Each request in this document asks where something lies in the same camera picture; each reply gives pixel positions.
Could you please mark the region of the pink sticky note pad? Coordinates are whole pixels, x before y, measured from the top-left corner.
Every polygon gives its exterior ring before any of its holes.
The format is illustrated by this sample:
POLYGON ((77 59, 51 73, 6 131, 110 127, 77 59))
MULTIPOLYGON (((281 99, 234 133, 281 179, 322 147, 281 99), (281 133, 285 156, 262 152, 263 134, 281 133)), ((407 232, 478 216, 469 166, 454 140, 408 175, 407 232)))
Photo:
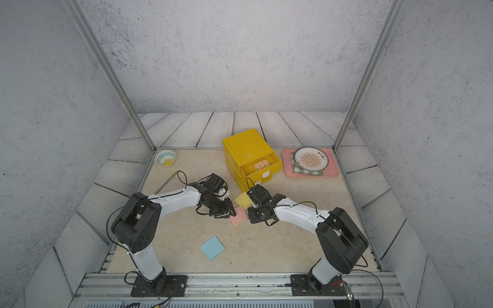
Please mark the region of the pink sticky note pad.
POLYGON ((245 209, 243 207, 236 207, 234 208, 234 211, 236 215, 230 216, 230 221, 234 227, 249 220, 247 213, 245 212, 245 209))

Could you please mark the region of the yellow sticky note pad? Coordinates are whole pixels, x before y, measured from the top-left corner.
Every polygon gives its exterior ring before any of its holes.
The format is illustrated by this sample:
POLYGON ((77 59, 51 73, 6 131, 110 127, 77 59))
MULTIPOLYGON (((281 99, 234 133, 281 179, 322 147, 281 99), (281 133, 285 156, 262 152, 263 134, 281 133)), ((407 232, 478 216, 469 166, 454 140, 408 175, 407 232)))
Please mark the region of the yellow sticky note pad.
POLYGON ((234 201, 239 207, 242 207, 245 210, 253 205, 253 201, 250 199, 249 195, 247 195, 246 192, 241 193, 241 195, 235 198, 234 201))

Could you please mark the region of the yellow top drawer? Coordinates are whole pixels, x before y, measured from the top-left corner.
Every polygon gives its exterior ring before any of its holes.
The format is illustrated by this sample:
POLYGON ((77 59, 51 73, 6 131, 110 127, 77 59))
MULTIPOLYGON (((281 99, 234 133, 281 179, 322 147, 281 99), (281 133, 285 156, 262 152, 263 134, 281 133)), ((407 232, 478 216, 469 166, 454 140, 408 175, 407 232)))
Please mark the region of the yellow top drawer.
POLYGON ((254 159, 252 162, 248 162, 240 166, 240 179, 238 185, 240 186, 242 192, 248 191, 256 184, 263 184, 269 181, 276 173, 280 172, 281 169, 281 159, 277 156, 275 152, 272 152, 268 155, 265 155, 264 157, 254 159), (256 171, 253 167, 253 164, 264 159, 267 159, 271 163, 271 166, 260 171, 256 171))

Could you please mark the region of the orange patterned sticky notes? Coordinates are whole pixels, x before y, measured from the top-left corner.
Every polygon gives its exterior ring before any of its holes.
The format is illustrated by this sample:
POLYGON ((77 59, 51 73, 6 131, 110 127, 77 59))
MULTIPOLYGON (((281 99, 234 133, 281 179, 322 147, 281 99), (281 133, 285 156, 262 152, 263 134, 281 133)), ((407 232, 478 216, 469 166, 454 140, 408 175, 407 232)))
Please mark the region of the orange patterned sticky notes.
POLYGON ((260 171, 260 170, 267 168, 269 166, 271 166, 271 163, 267 159, 261 160, 255 164, 253 164, 253 167, 256 171, 260 171))

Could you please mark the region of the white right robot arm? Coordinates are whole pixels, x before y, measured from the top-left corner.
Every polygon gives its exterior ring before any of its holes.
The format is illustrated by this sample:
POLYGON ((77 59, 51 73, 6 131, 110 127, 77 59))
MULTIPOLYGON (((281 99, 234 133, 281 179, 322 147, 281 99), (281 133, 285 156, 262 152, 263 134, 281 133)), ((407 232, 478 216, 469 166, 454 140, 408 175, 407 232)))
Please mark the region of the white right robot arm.
POLYGON ((339 207, 331 211, 308 207, 307 202, 296 203, 285 195, 257 197, 249 195, 250 223, 286 222, 317 236, 324 257, 309 276, 319 286, 327 286, 335 277, 349 274, 368 249, 368 240, 352 218, 339 207))

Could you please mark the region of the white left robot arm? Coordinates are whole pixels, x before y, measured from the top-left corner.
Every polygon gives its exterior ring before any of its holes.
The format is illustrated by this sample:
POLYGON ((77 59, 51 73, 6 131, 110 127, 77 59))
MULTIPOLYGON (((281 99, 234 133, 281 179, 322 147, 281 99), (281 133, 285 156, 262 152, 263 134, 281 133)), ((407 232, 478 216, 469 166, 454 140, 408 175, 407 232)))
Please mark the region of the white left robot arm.
POLYGON ((213 218, 235 217, 236 211, 228 198, 224 183, 209 185, 193 183, 183 189, 160 195, 133 194, 113 221, 110 231, 127 249, 137 273, 145 281, 153 282, 165 274, 152 242, 159 220, 188 207, 206 207, 213 218))

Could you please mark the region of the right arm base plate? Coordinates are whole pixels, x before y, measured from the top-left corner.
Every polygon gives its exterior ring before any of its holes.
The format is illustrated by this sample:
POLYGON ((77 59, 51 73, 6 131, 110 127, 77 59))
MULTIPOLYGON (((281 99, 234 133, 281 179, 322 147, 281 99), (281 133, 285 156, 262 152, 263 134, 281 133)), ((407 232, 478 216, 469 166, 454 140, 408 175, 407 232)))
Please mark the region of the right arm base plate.
POLYGON ((327 284, 319 282, 314 275, 291 275, 290 283, 293 296, 347 296, 345 282, 340 275, 332 278, 327 284))

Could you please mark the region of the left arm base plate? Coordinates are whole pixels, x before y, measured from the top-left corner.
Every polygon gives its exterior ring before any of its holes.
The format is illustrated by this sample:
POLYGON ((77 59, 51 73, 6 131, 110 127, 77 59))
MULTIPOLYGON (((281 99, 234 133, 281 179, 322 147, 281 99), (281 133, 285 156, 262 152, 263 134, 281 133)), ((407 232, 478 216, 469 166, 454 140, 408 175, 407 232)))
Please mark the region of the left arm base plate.
POLYGON ((130 293, 131 297, 184 297, 187 275, 160 275, 154 281, 148 281, 137 275, 130 293))

